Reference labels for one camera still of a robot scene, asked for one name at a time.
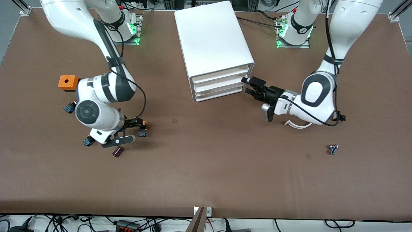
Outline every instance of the white box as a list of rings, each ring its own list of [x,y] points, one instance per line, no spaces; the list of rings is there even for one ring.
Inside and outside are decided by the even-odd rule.
[[[231,3],[178,10],[175,19],[193,101],[244,90],[254,61]]]

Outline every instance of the brown tabletop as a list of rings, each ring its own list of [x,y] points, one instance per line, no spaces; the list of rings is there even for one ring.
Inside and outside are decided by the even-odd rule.
[[[258,13],[239,13],[270,23]],[[273,28],[240,22],[253,75],[300,92],[327,48],[324,16],[310,49],[276,48]],[[61,74],[108,71],[97,46],[55,31],[41,9],[22,17],[0,66],[0,212],[412,220],[412,61],[399,25],[375,17],[338,76],[347,121],[304,130],[263,119],[238,93],[192,101],[172,11],[153,12],[129,71],[147,94],[148,137],[113,149],[85,147],[89,128],[63,107]],[[113,104],[133,117],[142,95]],[[334,156],[328,144],[339,144]]]

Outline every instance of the brown table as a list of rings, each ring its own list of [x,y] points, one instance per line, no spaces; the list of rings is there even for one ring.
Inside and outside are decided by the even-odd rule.
[[[300,92],[327,48],[323,16],[310,49],[277,49],[273,28],[240,24],[253,75]],[[191,216],[193,206],[212,206],[228,218],[412,220],[412,61],[386,15],[341,69],[347,121],[335,128],[281,124],[299,123],[292,116],[267,123],[245,93],[194,103],[171,11],[153,12],[124,57],[147,93],[150,128],[116,159],[82,144],[89,129],[63,110],[75,95],[57,88],[61,74],[106,72],[98,47],[59,34],[41,9],[20,19],[0,66],[0,211]],[[131,117],[142,96],[113,105]]]

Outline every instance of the gray floor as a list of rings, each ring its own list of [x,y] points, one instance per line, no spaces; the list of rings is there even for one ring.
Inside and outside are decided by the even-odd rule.
[[[40,7],[39,0],[24,0],[28,5],[32,7]],[[281,0],[279,7],[270,9],[274,11],[280,7],[289,5],[295,2],[295,0]],[[384,0],[378,13],[388,13],[393,10],[402,0]],[[259,5],[259,9],[268,10],[268,7]],[[14,27],[19,21],[20,9],[11,0],[0,0],[0,64],[6,54],[7,47],[9,46],[10,39],[12,38]],[[406,41],[412,40],[412,7],[409,8],[400,17],[400,26],[402,28],[403,35]],[[412,41],[406,42],[409,54],[412,57]]]

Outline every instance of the metal post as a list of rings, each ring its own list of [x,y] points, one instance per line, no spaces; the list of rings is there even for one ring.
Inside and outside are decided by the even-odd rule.
[[[186,232],[204,232],[207,213],[206,207],[200,207],[187,227]]]
[[[27,5],[23,0],[12,0],[20,9],[21,16],[29,16],[31,12],[31,6]]]
[[[412,5],[412,0],[401,2],[392,12],[389,12],[388,18],[390,22],[398,22],[399,16]]]

